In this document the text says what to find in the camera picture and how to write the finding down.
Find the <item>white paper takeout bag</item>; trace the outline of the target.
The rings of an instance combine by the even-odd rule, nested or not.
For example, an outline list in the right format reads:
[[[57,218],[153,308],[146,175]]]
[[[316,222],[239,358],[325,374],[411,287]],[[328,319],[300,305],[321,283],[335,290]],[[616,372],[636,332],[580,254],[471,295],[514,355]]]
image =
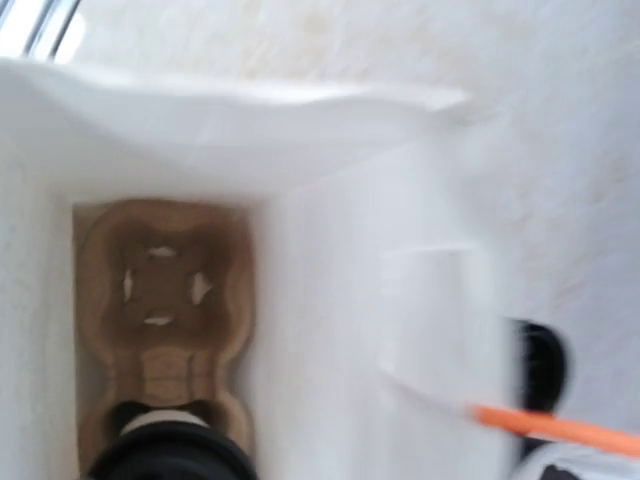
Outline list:
[[[467,105],[3,59],[2,477],[84,478],[106,375],[78,249],[111,204],[160,199],[247,216],[254,326],[229,379],[258,479],[637,478],[637,439],[518,406],[520,282],[473,190],[504,142]]]

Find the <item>front aluminium frame rail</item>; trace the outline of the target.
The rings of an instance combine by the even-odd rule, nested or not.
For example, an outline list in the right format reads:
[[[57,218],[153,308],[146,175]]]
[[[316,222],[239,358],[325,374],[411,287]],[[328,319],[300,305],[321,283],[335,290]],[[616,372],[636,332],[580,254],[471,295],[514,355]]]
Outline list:
[[[1,0],[1,57],[65,64],[87,30],[79,0]]]

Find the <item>single black cup lid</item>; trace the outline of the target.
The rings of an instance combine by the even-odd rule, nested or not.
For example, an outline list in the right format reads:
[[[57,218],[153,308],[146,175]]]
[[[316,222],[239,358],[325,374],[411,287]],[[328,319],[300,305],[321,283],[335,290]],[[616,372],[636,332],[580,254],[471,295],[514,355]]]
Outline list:
[[[104,421],[107,443],[85,479],[256,479],[253,461],[224,432],[226,415],[204,400],[157,408],[126,401]]]

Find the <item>stack of black lids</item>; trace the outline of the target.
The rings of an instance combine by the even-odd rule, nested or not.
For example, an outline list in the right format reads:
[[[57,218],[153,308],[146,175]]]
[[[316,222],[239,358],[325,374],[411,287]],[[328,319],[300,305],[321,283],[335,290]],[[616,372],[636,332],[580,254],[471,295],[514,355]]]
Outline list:
[[[556,329],[533,320],[515,319],[514,323],[521,350],[518,406],[554,414],[570,373],[566,342]]]

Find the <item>brown cardboard cup carrier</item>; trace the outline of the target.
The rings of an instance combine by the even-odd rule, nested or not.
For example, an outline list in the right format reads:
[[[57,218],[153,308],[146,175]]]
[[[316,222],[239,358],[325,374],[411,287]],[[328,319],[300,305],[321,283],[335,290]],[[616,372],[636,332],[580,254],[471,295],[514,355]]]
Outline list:
[[[254,326],[254,259],[237,208],[160,199],[111,204],[88,228],[76,262],[76,323],[106,375],[79,427],[87,469],[114,439],[126,402],[195,402],[244,453],[254,428],[230,372]]]

